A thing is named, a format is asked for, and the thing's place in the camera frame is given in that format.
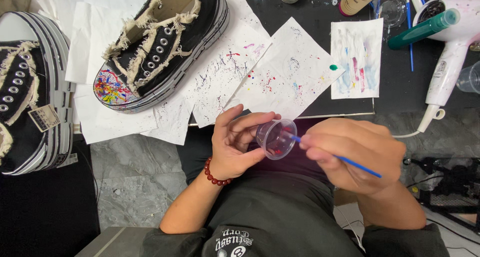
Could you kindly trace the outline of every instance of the gray tile floor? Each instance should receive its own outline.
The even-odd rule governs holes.
[[[414,132],[422,112],[351,117],[387,126],[395,135]],[[448,110],[425,133],[402,139],[407,156],[480,157],[479,110]],[[101,230],[109,226],[155,227],[186,187],[175,145],[133,134],[91,145],[100,190]]]

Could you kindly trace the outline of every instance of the black pants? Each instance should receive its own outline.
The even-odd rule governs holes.
[[[303,136],[309,128],[319,123],[323,119],[297,119],[298,136]],[[177,145],[178,156],[181,162],[181,168],[187,177],[187,185],[203,171],[205,161],[212,156],[212,135],[213,125],[203,128],[189,127],[184,145]],[[260,146],[250,143],[248,150],[254,150]],[[286,172],[294,174],[303,174],[311,178],[320,180],[328,187],[333,187],[328,181],[327,175],[315,161],[309,160],[305,156],[305,151],[301,150],[298,144],[295,144],[288,155],[279,160],[264,158],[261,162],[250,167],[247,172],[272,171]]]

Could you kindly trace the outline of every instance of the sneaker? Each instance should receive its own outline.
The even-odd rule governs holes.
[[[67,43],[54,22],[38,14],[0,16],[0,172],[55,168],[72,149]],[[41,132],[29,111],[52,104],[60,124]]]
[[[120,113],[156,105],[229,21],[225,0],[147,0],[105,51],[93,84],[96,97]]]

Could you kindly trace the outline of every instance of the red beaded bracelet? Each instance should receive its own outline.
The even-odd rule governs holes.
[[[209,156],[207,161],[205,162],[205,166],[203,167],[205,169],[205,174],[207,175],[207,179],[212,181],[212,184],[217,184],[218,186],[225,186],[228,185],[232,182],[233,178],[228,178],[227,180],[218,180],[213,178],[213,175],[210,174],[210,161],[212,160],[212,157]]]

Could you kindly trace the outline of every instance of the shirt sleeve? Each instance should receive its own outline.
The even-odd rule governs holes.
[[[153,229],[143,238],[140,257],[195,257],[200,256],[207,241],[208,231],[202,228],[193,233],[166,234]]]
[[[449,257],[438,226],[423,229],[388,229],[368,226],[362,238],[369,257]]]

